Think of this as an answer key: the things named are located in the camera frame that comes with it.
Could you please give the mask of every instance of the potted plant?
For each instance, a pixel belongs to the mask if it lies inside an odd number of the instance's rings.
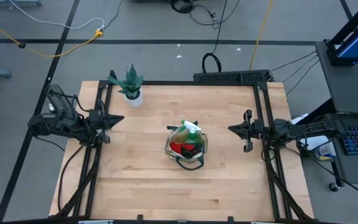
[[[118,80],[115,75],[111,75],[109,78],[110,82],[119,85],[122,90],[119,93],[125,95],[125,99],[128,104],[133,107],[138,107],[143,103],[143,94],[140,86],[143,83],[144,75],[137,75],[134,65],[131,65],[131,69],[127,71],[125,80]]]

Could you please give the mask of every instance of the white cable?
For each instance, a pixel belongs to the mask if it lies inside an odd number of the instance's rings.
[[[84,25],[80,26],[80,27],[69,27],[69,26],[66,26],[65,24],[60,24],[60,23],[55,23],[55,22],[48,22],[48,21],[41,21],[39,19],[36,19],[30,15],[28,15],[28,13],[26,13],[25,11],[23,11],[23,9],[21,9],[19,6],[17,6],[12,0],[9,0],[18,10],[20,10],[20,12],[23,12],[26,16],[30,17],[31,19],[37,21],[37,22],[41,22],[41,23],[45,23],[45,24],[51,24],[51,25],[58,25],[58,26],[63,26],[63,27],[66,27],[66,28],[69,28],[69,29],[74,29],[74,30],[77,30],[77,29],[81,29],[82,27],[88,25],[90,22],[92,21],[95,21],[95,20],[100,20],[103,22],[102,26],[98,29],[98,30],[103,30],[104,29],[104,19],[102,18],[93,18],[91,19],[90,21],[88,21],[87,23],[85,23]]]

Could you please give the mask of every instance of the white container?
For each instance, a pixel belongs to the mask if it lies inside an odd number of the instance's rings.
[[[320,146],[318,149],[314,150],[314,154],[317,159],[322,161],[336,157],[334,145],[332,142]]]
[[[142,105],[143,100],[144,100],[144,99],[143,99],[142,89],[140,89],[139,91],[140,91],[139,97],[136,98],[136,99],[134,99],[134,100],[130,100],[130,99],[127,98],[126,95],[124,95],[125,100],[127,100],[129,106],[131,106],[131,107],[138,107],[138,106]]]

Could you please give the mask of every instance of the concrete floor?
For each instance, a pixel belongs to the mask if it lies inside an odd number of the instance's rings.
[[[176,13],[164,0],[142,0],[140,4],[123,1],[118,18],[100,39],[139,42],[86,45],[60,58],[52,83],[59,84],[66,94],[77,94],[83,80],[106,78],[110,69],[122,78],[132,63],[138,71],[146,74],[147,80],[192,80],[194,73],[201,72],[202,56],[213,50],[214,45],[180,44],[180,40],[214,40],[217,30],[195,24],[189,15]],[[36,18],[65,23],[74,0],[42,2],[42,7],[24,9]],[[353,14],[357,12],[358,0],[346,2]],[[108,21],[114,16],[118,3],[118,0],[80,0],[73,25],[83,24],[93,17]],[[217,16],[221,14],[224,4],[219,0],[200,3],[216,12]],[[235,3],[235,0],[228,0],[227,12],[231,12]],[[221,39],[255,40],[268,4],[269,0],[241,0],[236,12],[223,24]],[[201,21],[209,22],[208,15],[204,13],[197,10],[194,15]],[[312,52],[314,47],[306,41],[331,38],[346,22],[340,0],[276,0],[263,40],[295,42],[260,45],[253,69],[273,69]],[[38,24],[18,10],[2,5],[0,26],[16,38],[54,39],[51,44],[29,44],[29,47],[46,54],[55,53],[63,32],[62,27]],[[98,26],[98,22],[93,22],[82,30],[71,30],[67,39],[89,39]],[[178,43],[164,40],[178,40]],[[244,43],[218,46],[216,55],[224,71],[248,70],[254,46]],[[73,46],[65,44],[63,51]],[[276,81],[286,79],[306,61],[275,71]],[[13,74],[11,79],[0,79],[0,202],[21,149],[27,122],[34,112],[51,65],[50,58],[38,57],[14,44],[0,44],[0,68],[8,68]],[[285,83],[287,91],[308,67],[305,66]],[[215,68],[212,61],[207,61],[208,71],[212,72]],[[288,96],[291,114],[309,113],[328,98],[324,75],[317,64]],[[67,141],[53,136],[48,139],[61,146]],[[32,140],[4,221],[47,217],[62,156],[55,146]],[[304,170],[316,218],[327,222],[358,223],[358,192],[350,187],[337,193],[330,192],[328,184],[333,178],[309,160],[304,161]]]

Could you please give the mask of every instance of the yellow cable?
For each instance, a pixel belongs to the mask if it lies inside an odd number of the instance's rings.
[[[264,18],[264,22],[262,23],[262,27],[260,27],[260,30],[259,30],[259,35],[258,35],[258,38],[257,38],[257,40],[256,40],[254,53],[252,54],[251,63],[249,64],[249,70],[251,70],[251,68],[252,68],[252,63],[254,62],[254,57],[255,57],[255,54],[256,54],[256,49],[258,48],[259,40],[262,38],[262,34],[263,34],[263,32],[264,32],[264,28],[265,28],[267,16],[269,15],[270,10],[272,9],[272,4],[273,4],[273,0],[270,0],[270,3],[268,4],[268,9],[267,9],[267,11],[266,11],[266,15],[265,15],[265,18]]]
[[[4,34],[6,37],[8,37],[9,39],[11,39],[13,42],[17,43],[18,45],[22,45],[22,43],[20,43],[19,41],[17,41],[15,38],[11,37],[9,34],[7,34],[7,33],[6,33],[5,31],[3,31],[1,28],[0,28],[0,32],[1,32],[2,34]],[[84,45],[86,45],[86,44],[92,42],[94,39],[96,39],[96,38],[98,38],[98,37],[100,37],[100,36],[102,36],[102,35],[103,35],[103,32],[101,32],[100,30],[96,30],[94,36],[92,37],[92,39],[86,41],[85,43],[78,44],[78,45],[74,46],[72,49],[70,49],[70,50],[68,50],[68,51],[66,51],[66,52],[64,52],[64,53],[58,54],[58,55],[45,55],[45,54],[42,54],[42,53],[40,53],[40,52],[38,52],[38,51],[36,51],[36,50],[30,48],[30,47],[25,47],[25,49],[28,50],[28,51],[30,51],[30,52],[33,52],[33,53],[35,53],[35,54],[37,54],[37,55],[43,56],[43,57],[48,57],[48,58],[50,58],[50,57],[52,57],[52,58],[53,58],[53,57],[60,57],[60,56],[69,54],[70,52],[72,52],[73,50],[75,50],[75,49],[78,48],[78,47],[84,46]]]

